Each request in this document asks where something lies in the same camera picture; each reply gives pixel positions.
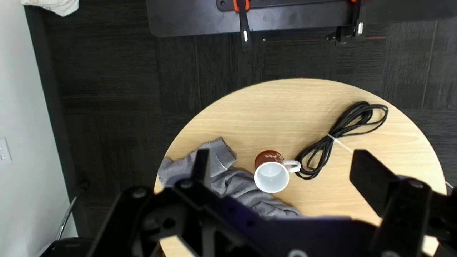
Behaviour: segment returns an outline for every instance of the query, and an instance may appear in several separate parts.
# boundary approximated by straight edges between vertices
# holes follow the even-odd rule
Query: wooden tabletop
[[[336,116],[356,101],[388,105],[388,118],[371,134],[341,138],[326,165],[314,179],[291,175],[276,198],[302,215],[349,215],[378,224],[379,218],[348,181],[351,149],[366,148],[395,174],[422,179],[445,194],[438,158],[424,134],[396,106],[356,87],[315,78],[274,79],[234,91],[198,112],[174,138],[165,155],[176,159],[199,144],[222,136],[236,154],[236,166],[254,169],[262,149],[292,158],[301,148],[324,136]],[[185,255],[175,238],[162,239],[166,255]],[[425,239],[432,252],[436,241]]]

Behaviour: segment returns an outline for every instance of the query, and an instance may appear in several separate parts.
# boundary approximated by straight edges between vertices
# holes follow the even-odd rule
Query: black cable
[[[382,115],[369,121],[374,109],[382,111]],[[388,108],[384,104],[355,102],[338,116],[325,136],[296,154],[295,159],[301,161],[301,169],[295,174],[304,179],[316,176],[329,158],[334,138],[368,134],[384,124],[386,114]],[[359,126],[366,126],[366,129],[349,132]]]

